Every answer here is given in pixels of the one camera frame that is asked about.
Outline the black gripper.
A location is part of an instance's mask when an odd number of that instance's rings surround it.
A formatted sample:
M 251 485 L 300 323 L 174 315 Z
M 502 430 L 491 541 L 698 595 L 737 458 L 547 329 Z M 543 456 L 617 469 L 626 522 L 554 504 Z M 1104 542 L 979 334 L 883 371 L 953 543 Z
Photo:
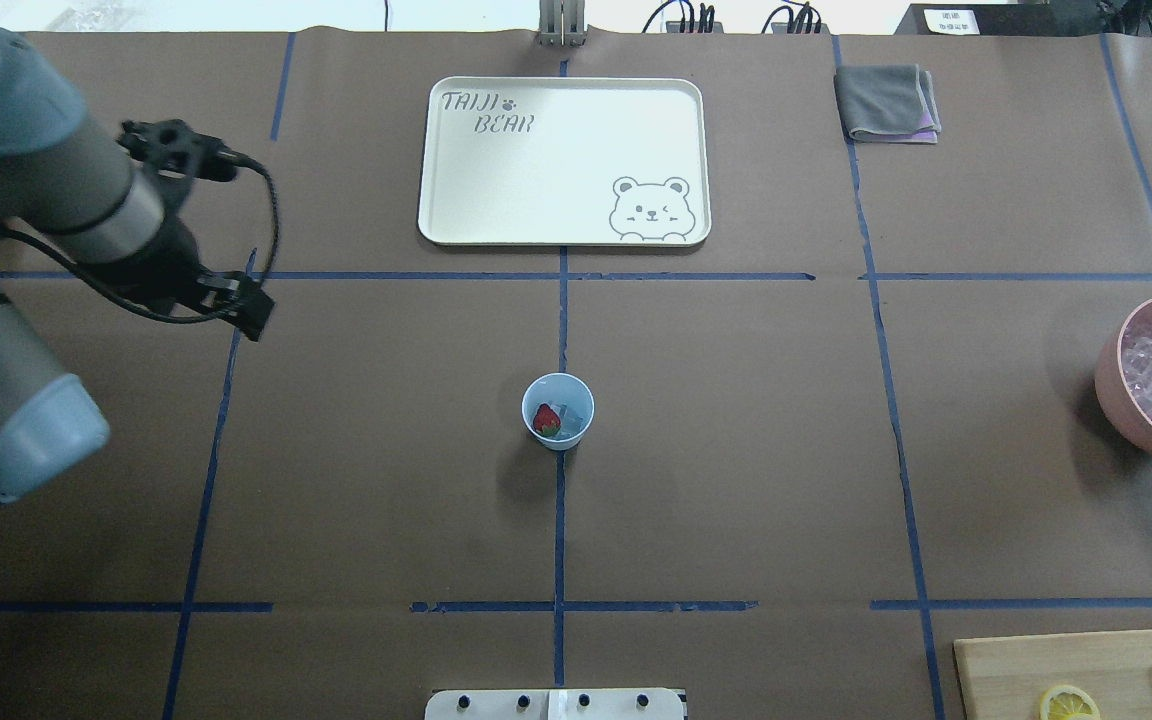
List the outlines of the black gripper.
M 237 177 L 236 151 L 180 119 L 123 120 L 116 142 L 131 159 L 127 190 L 100 222 L 71 234 L 71 262 L 118 300 L 150 313 L 188 306 L 230 323 L 247 340 L 260 341 L 274 300 L 242 272 L 209 270 L 191 229 L 180 219 L 197 181 Z

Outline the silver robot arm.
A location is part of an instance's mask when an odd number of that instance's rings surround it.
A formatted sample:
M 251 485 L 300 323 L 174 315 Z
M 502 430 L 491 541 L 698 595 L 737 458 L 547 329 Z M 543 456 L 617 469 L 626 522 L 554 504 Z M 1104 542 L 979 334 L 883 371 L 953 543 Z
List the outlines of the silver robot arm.
M 180 210 L 196 182 L 248 170 L 270 200 L 260 273 L 204 264 Z M 116 135 L 26 37 L 0 26 L 0 243 L 28 247 L 97 296 L 151 323 L 228 323 L 262 336 L 282 243 L 276 185 L 260 161 L 183 120 L 124 120 Z M 0 286 L 0 503 L 14 503 L 109 442 L 82 379 Z

